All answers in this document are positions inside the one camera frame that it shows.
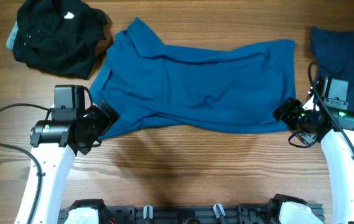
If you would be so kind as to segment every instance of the wooden surface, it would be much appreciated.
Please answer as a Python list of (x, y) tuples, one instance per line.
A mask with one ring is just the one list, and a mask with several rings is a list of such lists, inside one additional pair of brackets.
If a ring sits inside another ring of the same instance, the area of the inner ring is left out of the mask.
[[(6, 49), (22, 0), (0, 1), (0, 107), (11, 103), (50, 106), (54, 86), (90, 86), (86, 80), (56, 77), (16, 62)], [(136, 16), (167, 44), (231, 50), (276, 39), (296, 41), (298, 99), (309, 88), (306, 69), (309, 27), (354, 30), (354, 1), (114, 1), (89, 2), (113, 21), (110, 32), (127, 28)], [(29, 149), (29, 130), (43, 111), (18, 108), (0, 114), (0, 141)], [(190, 126), (136, 131), (79, 154), (68, 176), (62, 206), (103, 198), (107, 205), (236, 205), (264, 203), (288, 194), (324, 204), (331, 221), (328, 170), (319, 146), (294, 148), (288, 132), (225, 134)], [(27, 180), (26, 156), (0, 147), (0, 223), (13, 223)]]

